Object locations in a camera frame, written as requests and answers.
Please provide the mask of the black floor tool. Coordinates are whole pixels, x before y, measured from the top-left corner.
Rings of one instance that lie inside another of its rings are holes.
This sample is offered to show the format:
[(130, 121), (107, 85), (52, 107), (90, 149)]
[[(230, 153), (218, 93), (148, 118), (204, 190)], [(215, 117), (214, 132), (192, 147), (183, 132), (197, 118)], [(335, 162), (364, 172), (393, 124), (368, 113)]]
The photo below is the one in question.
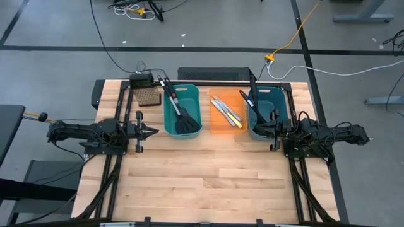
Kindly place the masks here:
[(155, 13), (155, 16), (160, 22), (164, 22), (163, 18), (163, 13), (162, 10), (157, 6), (156, 3), (153, 2), (153, 0), (147, 0), (149, 6), (151, 7), (151, 10)]

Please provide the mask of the grey desk foot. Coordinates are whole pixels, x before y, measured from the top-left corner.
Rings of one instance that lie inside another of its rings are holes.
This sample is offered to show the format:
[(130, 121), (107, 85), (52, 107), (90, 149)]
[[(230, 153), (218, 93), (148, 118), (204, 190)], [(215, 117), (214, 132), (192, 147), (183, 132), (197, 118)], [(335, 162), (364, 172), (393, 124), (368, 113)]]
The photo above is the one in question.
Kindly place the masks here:
[(404, 105), (404, 96), (370, 97), (365, 99), (366, 105)]

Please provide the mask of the plain black ladle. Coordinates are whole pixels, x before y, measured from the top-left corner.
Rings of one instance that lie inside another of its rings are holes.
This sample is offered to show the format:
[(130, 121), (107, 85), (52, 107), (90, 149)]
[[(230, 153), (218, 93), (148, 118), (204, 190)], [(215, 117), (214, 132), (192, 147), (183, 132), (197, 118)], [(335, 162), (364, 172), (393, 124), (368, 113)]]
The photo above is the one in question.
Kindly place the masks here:
[(263, 116), (259, 112), (259, 106), (258, 106), (258, 92), (257, 92), (257, 87), (256, 87), (256, 77), (253, 74), (249, 75), (249, 82), (250, 82), (250, 94), (251, 94), (251, 101), (253, 103), (252, 109), (256, 113), (256, 118), (257, 118), (257, 126), (262, 126), (263, 124), (266, 124), (267, 121), (263, 118)]

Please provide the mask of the black ladle silver-marked handle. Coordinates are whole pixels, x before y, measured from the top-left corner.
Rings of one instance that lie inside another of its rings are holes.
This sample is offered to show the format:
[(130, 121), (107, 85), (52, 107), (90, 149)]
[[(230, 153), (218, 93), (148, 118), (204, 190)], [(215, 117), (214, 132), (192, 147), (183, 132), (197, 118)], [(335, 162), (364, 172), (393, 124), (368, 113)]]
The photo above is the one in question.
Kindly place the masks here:
[(258, 111), (258, 108), (256, 104), (242, 91), (240, 90), (239, 93), (243, 97), (243, 99), (247, 102), (247, 104), (253, 109), (253, 111), (256, 113), (257, 117), (257, 124), (262, 124), (264, 123), (264, 119), (262, 118), (261, 114)]

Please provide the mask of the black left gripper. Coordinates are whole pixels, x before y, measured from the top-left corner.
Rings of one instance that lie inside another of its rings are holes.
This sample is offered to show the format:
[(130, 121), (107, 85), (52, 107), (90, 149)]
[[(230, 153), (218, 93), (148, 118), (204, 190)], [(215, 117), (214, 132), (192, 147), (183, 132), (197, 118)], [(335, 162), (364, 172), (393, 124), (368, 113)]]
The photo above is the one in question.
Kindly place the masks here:
[(130, 120), (126, 122), (126, 135), (128, 139), (136, 139), (136, 152), (142, 153), (143, 146), (142, 140), (146, 140), (150, 136), (153, 136), (159, 132), (158, 129), (148, 127), (146, 125), (142, 126), (143, 113), (141, 111), (136, 111), (136, 122), (132, 123)]

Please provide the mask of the silver table knife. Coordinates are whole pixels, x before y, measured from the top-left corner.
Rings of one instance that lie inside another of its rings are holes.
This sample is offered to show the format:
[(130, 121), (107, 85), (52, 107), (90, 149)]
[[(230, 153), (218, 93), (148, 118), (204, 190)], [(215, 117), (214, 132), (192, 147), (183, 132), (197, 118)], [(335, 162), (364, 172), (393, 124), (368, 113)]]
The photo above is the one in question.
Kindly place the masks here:
[(242, 121), (242, 119), (230, 108), (228, 107), (225, 102), (223, 102), (221, 99), (216, 97), (216, 101), (220, 102), (238, 121)]
[(235, 127), (235, 122), (226, 114), (224, 108), (222, 108), (222, 106), (214, 99), (211, 99), (211, 102), (214, 105), (214, 107), (227, 119), (229, 124), (232, 127)]

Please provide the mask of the grey desk leg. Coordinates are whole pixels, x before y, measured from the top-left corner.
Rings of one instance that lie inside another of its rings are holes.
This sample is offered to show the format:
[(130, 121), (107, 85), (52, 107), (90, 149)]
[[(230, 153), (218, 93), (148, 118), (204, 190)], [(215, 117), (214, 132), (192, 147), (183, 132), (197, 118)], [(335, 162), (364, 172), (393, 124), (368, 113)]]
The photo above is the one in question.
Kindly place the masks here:
[(395, 17), (393, 14), (379, 14), (376, 11), (385, 0), (370, 0), (368, 6), (358, 14), (336, 15), (333, 21), (337, 23), (389, 23)]

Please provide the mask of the teal plastic bin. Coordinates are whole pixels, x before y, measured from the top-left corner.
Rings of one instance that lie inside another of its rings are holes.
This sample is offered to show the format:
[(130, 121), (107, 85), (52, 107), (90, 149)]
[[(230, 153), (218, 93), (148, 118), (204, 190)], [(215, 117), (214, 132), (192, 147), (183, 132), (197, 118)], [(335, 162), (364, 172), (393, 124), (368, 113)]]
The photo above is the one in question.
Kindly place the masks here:
[(199, 130), (188, 134), (178, 134), (175, 130), (177, 121), (176, 112), (171, 101), (164, 95), (163, 97), (163, 120), (166, 133), (174, 139), (192, 139), (199, 136), (202, 130), (201, 108), (199, 103), (199, 89), (193, 84), (174, 85), (175, 93), (179, 100), (179, 105), (186, 109), (188, 114), (199, 124)]

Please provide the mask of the orange translucent plastic tray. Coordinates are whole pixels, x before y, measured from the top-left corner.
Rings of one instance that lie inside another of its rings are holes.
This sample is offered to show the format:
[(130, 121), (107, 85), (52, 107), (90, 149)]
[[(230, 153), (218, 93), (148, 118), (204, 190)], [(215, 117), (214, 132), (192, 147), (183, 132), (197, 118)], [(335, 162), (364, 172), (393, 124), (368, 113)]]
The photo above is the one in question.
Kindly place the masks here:
[[(242, 134), (247, 129), (247, 119), (246, 119), (246, 105), (244, 103), (244, 99), (240, 96), (238, 89), (214, 89), (211, 88), (208, 92), (209, 101), (210, 101), (210, 130), (212, 134), (229, 134), (236, 135)], [(211, 101), (217, 101), (220, 99), (221, 101), (228, 106), (233, 113), (237, 115), (236, 118), (241, 127), (234, 125), (227, 120), (228, 115), (226, 113), (221, 113), (219, 109), (217, 109)]]

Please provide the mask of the black side beam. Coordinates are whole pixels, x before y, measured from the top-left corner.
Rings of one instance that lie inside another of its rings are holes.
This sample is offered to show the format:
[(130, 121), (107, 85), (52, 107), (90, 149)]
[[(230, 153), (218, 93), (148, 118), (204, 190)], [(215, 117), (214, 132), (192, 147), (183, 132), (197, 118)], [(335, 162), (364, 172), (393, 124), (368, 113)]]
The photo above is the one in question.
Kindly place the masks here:
[(0, 199), (67, 201), (77, 192), (77, 188), (78, 183), (69, 180), (63, 180), (59, 183), (53, 182), (50, 185), (40, 185), (0, 178)]

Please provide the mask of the black perforated box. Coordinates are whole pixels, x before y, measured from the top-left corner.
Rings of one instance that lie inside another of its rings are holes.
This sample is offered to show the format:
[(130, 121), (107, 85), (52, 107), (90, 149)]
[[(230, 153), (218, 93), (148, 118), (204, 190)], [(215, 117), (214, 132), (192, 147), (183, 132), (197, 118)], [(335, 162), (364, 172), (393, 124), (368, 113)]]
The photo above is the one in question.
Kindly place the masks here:
[(254, 76), (248, 67), (180, 67), (178, 80), (249, 81)]

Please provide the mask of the metal box grater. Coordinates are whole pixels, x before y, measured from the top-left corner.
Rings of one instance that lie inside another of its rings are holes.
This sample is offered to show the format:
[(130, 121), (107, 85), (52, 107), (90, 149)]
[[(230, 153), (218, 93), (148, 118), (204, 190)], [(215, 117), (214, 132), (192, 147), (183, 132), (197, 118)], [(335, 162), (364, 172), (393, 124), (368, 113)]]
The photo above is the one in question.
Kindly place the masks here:
[(139, 107), (159, 106), (162, 99), (152, 74), (135, 73), (129, 77), (130, 89), (135, 95)]

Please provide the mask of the black aluminium rig frame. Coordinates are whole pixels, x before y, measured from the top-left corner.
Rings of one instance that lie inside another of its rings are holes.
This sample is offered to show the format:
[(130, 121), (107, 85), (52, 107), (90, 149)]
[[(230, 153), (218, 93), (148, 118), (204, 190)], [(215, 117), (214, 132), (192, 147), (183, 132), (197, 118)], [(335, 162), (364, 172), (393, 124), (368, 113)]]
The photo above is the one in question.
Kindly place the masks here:
[(163, 106), (145, 107), (145, 124), (158, 133), (131, 142), (116, 187), (107, 191), (102, 215), (113, 223), (150, 227), (271, 226), (318, 220), (292, 180), (283, 151), (251, 139), (247, 131), (211, 132), (213, 90), (248, 91), (245, 81), (198, 81), (202, 128), (175, 139), (164, 127)]

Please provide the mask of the blue-grey plastic bin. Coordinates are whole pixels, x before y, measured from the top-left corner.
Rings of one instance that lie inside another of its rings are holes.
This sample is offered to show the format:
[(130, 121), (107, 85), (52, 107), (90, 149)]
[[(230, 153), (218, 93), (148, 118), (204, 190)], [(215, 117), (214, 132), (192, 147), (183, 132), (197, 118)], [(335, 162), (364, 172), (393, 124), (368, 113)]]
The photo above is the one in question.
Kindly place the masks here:
[[(271, 121), (270, 113), (278, 111), (278, 120), (288, 119), (288, 108), (284, 92), (275, 87), (257, 87), (258, 110), (266, 122)], [(248, 106), (249, 135), (253, 140), (268, 141), (269, 138), (261, 136), (253, 131), (256, 126), (257, 116), (253, 109)]]

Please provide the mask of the gold-handled table knife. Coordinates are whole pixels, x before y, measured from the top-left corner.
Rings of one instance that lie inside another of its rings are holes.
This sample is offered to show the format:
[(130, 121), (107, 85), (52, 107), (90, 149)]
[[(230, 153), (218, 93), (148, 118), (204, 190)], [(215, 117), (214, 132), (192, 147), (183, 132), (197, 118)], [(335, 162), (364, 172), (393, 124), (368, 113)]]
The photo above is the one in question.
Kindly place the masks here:
[(235, 127), (238, 127), (238, 128), (241, 129), (242, 128), (242, 124), (241, 124), (242, 121), (238, 121), (220, 102), (218, 102), (218, 103), (222, 106), (222, 108), (224, 108), (226, 114), (235, 122)]

